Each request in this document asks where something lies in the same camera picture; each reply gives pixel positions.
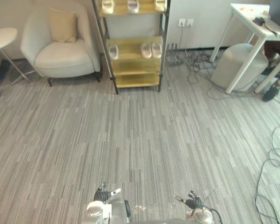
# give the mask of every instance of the white trash can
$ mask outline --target white trash can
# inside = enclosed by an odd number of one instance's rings
[[[226,49],[211,77],[211,81],[218,86],[227,88],[247,59],[252,48],[251,44],[241,43]],[[247,91],[267,66],[268,59],[259,52],[233,90]]]

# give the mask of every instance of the armchair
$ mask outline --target armchair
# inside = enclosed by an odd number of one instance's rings
[[[52,41],[49,9],[76,12],[77,41]],[[37,5],[25,25],[21,51],[42,77],[76,77],[93,73],[99,82],[100,55],[94,35],[91,33],[85,7],[75,2],[50,2]]]

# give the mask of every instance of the white desk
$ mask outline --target white desk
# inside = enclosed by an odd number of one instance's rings
[[[2,28],[0,29],[0,51],[1,53],[10,61],[10,63],[14,66],[15,69],[18,70],[18,72],[21,74],[15,81],[13,81],[12,84],[19,81],[20,78],[25,78],[28,82],[31,83],[29,78],[26,76],[27,74],[33,73],[35,71],[23,73],[10,59],[10,57],[5,53],[5,51],[2,49],[3,47],[9,45],[11,42],[13,42],[17,37],[18,31],[15,28]]]
[[[255,43],[252,51],[250,52],[249,56],[247,57],[246,61],[242,65],[242,67],[239,69],[238,73],[232,80],[232,82],[229,84],[229,86],[226,89],[226,93],[230,93],[235,85],[238,83],[254,57],[257,55],[265,41],[280,41],[279,36],[275,36],[271,31],[266,29],[265,27],[259,26],[255,24],[252,20],[255,17],[263,17],[264,20],[266,21],[266,25],[277,32],[280,35],[280,27],[271,21],[267,15],[264,15],[264,11],[269,11],[270,6],[269,5],[255,5],[255,4],[231,4],[232,8],[232,16],[225,28],[225,31],[222,35],[222,38],[219,42],[219,44],[215,47],[212,56],[210,57],[210,61],[213,62],[218,50],[223,42],[223,39],[225,38],[225,35],[227,33],[227,30],[232,22],[232,19],[237,16],[250,30],[250,34],[246,39],[246,43],[249,43],[251,39],[253,38],[254,35],[258,37],[257,42]],[[256,93],[259,93],[268,83],[269,81],[275,77],[275,75],[280,71],[280,62],[279,64],[275,67],[275,69],[271,72],[271,74],[255,89]]]

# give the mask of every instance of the gold shelf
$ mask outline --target gold shelf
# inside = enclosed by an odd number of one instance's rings
[[[112,68],[116,77],[159,72],[161,70],[161,59],[143,58],[132,61],[114,60],[112,62]]]
[[[159,80],[160,77],[157,73],[119,76],[115,79],[118,88],[153,86],[158,85]]]
[[[158,12],[155,10],[154,0],[138,0],[140,3],[139,12],[136,14],[131,14],[127,10],[127,0],[114,0],[115,8],[112,14],[104,14],[102,12],[102,1],[100,1],[99,5],[99,16],[115,16],[115,15],[141,15],[141,14],[162,14],[162,12]]]
[[[148,38],[135,38],[135,39],[110,39],[107,40],[107,47],[110,45],[117,45],[119,48],[118,60],[134,60],[144,59],[141,55],[140,46],[144,42],[158,42],[162,45],[162,37],[148,37]]]

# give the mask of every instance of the shoe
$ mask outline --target shoe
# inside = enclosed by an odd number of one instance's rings
[[[140,8],[140,4],[138,0],[127,0],[127,9],[129,13],[138,13]]]
[[[141,50],[141,54],[144,58],[151,58],[151,48],[150,48],[150,43],[149,42],[145,42],[143,44],[141,44],[140,47]]]
[[[162,46],[160,43],[153,43],[151,47],[153,58],[161,58],[162,57]]]
[[[115,3],[113,0],[102,0],[103,14],[112,14],[114,12]]]
[[[158,12],[166,12],[167,0],[154,0],[154,8]]]
[[[110,45],[109,46],[109,55],[111,60],[117,60],[119,57],[119,49],[117,45]]]
[[[271,85],[270,89],[266,91],[266,93],[263,95],[262,100],[267,102],[274,99],[274,97],[278,95],[279,91],[280,91],[280,87],[277,88],[274,87],[274,84]]]

